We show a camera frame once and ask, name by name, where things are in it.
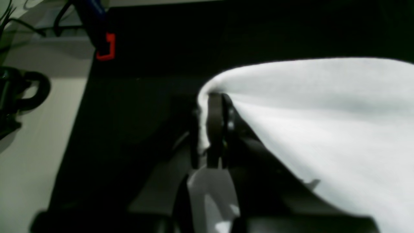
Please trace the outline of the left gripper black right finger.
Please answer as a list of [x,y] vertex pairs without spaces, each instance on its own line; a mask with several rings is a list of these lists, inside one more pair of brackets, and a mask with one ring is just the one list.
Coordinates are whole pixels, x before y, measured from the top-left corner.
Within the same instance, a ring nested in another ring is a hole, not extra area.
[[260,178],[288,180],[290,171],[265,147],[227,94],[222,95],[222,109],[227,167],[246,169]]

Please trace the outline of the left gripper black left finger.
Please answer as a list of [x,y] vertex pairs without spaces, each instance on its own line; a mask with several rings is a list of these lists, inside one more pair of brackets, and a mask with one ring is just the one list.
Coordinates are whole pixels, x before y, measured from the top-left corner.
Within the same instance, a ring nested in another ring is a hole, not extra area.
[[198,152],[198,143],[201,142],[199,114],[198,108],[194,107],[191,111],[191,166],[193,169],[198,169],[205,164],[208,168],[220,168],[223,156],[222,95],[216,93],[209,95],[206,134],[210,146],[203,152]]

